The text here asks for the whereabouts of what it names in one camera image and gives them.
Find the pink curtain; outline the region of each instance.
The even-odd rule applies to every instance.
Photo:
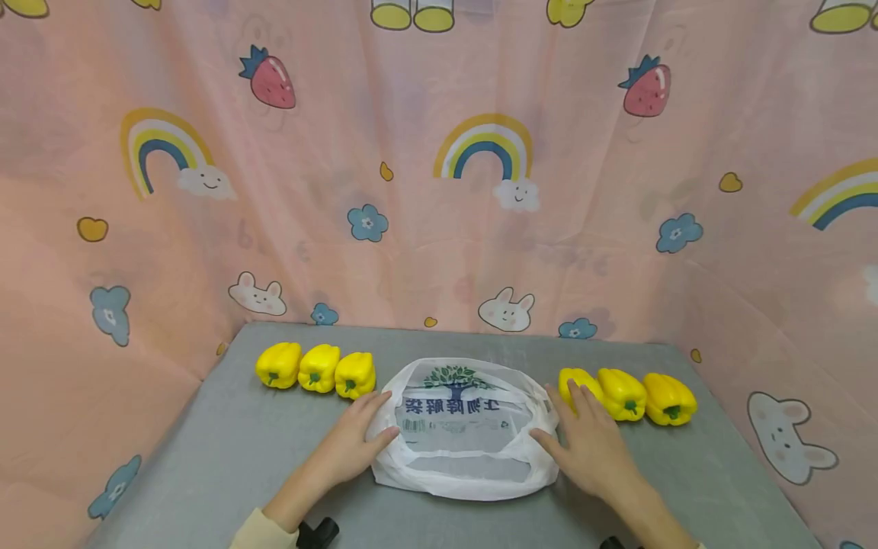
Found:
[[[0,0],[4,546],[82,545],[250,320],[674,343],[878,544],[876,4]]]

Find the right hand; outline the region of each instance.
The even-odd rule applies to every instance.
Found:
[[[622,433],[607,410],[587,387],[576,385],[572,379],[567,381],[567,386],[579,416],[570,410],[555,387],[546,386],[560,416],[567,447],[561,446],[544,430],[533,429],[530,435],[582,491],[605,502],[644,484],[645,480],[622,440]]]

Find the table surface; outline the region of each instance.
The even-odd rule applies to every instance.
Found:
[[[263,506],[347,406],[334,394],[268,389],[253,373],[267,347],[296,341],[342,353],[373,353],[378,386],[423,357],[469,357],[556,382],[562,367],[620,368],[642,378],[673,375],[700,410],[687,426],[644,419],[623,436],[644,476],[709,549],[819,549],[820,545],[732,426],[686,359],[673,347],[550,337],[317,327],[245,326],[201,386],[167,440],[92,536],[91,549],[225,548],[254,507]],[[379,486],[370,472],[336,488],[308,515],[341,527],[336,549],[597,548],[608,536],[639,547],[612,511],[563,475],[533,495],[461,502]]]

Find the yellow bell pepper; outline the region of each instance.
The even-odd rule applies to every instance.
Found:
[[[328,393],[335,388],[335,366],[342,350],[328,343],[317,345],[302,357],[299,366],[299,383],[302,388],[318,393]]]
[[[604,391],[604,408],[613,419],[635,422],[644,416],[646,388],[637,378],[622,370],[601,368],[598,381]]]
[[[298,343],[271,345],[256,360],[256,375],[266,386],[289,389],[296,385],[301,357],[302,347]]]
[[[682,425],[689,423],[698,411],[698,402],[689,387],[663,373],[647,373],[646,414],[657,425]]]
[[[335,391],[352,401],[375,388],[375,366],[372,353],[355,352],[343,358],[335,367]]]
[[[567,386],[567,380],[569,379],[572,379],[578,386],[588,387],[594,398],[603,404],[603,389],[601,389],[601,385],[598,384],[595,378],[581,368],[562,368],[561,373],[558,374],[558,392],[561,393],[561,398],[573,410],[574,414],[577,414],[577,412],[576,405],[573,404],[573,397],[570,395],[570,387]]]

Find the strawberry print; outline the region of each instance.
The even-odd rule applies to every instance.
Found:
[[[250,81],[250,90],[257,99],[278,109],[296,106],[296,94],[292,91],[290,73],[267,47],[250,46],[250,56],[241,57],[244,70],[238,76]]]
[[[639,67],[628,69],[628,80],[619,84],[627,90],[623,103],[625,112],[650,118],[665,110],[671,95],[671,69],[660,63],[661,57],[644,55]]]

